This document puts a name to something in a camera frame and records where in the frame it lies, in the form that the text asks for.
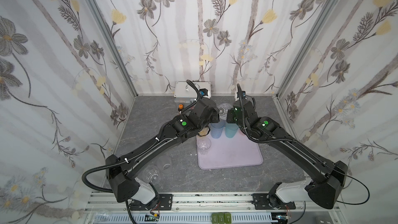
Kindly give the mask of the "teal plastic cup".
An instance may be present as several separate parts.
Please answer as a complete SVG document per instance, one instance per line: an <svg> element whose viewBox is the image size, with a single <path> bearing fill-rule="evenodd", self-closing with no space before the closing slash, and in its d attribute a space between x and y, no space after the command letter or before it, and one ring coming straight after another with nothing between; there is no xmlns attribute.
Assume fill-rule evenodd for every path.
<svg viewBox="0 0 398 224"><path fill-rule="evenodd" d="M232 139L236 135L239 126L235 123L226 123L225 126L225 135L227 138Z"/></svg>

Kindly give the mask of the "amber drinking glass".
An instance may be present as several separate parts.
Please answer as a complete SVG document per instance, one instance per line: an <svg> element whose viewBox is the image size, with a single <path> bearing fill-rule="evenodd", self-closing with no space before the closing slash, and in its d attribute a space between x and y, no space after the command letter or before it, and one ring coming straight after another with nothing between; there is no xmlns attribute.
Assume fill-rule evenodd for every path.
<svg viewBox="0 0 398 224"><path fill-rule="evenodd" d="M205 127L198 133L198 136L207 136L208 134L209 134L209 128Z"/></svg>

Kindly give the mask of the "blue plastic cup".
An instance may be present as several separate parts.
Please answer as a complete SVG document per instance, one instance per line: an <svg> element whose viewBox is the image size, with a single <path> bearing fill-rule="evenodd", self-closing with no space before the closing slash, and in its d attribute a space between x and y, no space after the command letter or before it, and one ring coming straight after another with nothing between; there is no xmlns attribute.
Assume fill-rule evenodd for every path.
<svg viewBox="0 0 398 224"><path fill-rule="evenodd" d="M210 124L210 135L213 139L218 139L221 137L223 129L226 125L225 120L220 120L218 123Z"/></svg>

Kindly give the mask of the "clear tumbler glass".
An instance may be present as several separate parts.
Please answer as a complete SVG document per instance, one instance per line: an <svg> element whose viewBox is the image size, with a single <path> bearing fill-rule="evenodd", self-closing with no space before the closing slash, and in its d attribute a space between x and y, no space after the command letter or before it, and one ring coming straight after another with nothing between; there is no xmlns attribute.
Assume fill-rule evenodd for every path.
<svg viewBox="0 0 398 224"><path fill-rule="evenodd" d="M199 154L202 155L207 154L211 149L211 140L207 137L198 137L197 149Z"/></svg>

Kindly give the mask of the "lilac plastic tray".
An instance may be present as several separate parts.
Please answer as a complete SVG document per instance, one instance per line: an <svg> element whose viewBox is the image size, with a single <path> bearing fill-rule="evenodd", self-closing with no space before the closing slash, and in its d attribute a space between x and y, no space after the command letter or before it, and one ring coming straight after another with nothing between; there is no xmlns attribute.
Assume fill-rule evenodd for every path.
<svg viewBox="0 0 398 224"><path fill-rule="evenodd" d="M205 155L198 153L198 164L202 170L258 166L263 163L259 145L239 130L232 139L226 137L225 128L218 139L213 139L210 134L205 137L211 140L211 149Z"/></svg>

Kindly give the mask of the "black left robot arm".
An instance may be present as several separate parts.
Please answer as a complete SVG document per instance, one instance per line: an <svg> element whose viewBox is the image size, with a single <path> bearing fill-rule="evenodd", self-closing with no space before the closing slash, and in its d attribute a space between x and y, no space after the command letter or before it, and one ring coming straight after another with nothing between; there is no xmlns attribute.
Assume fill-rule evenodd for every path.
<svg viewBox="0 0 398 224"><path fill-rule="evenodd" d="M160 201L159 193L152 183L139 179L139 173L158 155L197 136L210 123L219 121L216 103L205 97L192 81L188 80L187 85L197 94L193 103L164 123L158 134L139 148L120 157L111 155L104 166L85 171L82 182L95 191L114 194L119 203L134 201L145 209L156 208ZM88 176L99 171L106 172L110 188L89 182Z"/></svg>

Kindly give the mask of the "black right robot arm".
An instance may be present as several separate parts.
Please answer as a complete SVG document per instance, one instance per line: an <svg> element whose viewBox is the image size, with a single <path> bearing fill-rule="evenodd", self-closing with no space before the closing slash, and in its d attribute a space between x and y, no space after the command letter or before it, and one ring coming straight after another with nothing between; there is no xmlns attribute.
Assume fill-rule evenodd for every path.
<svg viewBox="0 0 398 224"><path fill-rule="evenodd" d="M345 187L348 165L333 162L292 137L279 123L270 117L259 117L254 103L237 86L237 97L228 111L227 122L235 123L252 142L266 144L278 150L299 166L308 178L293 183L276 183L268 192L266 203L271 208L296 201L312 201L325 209L332 209Z"/></svg>

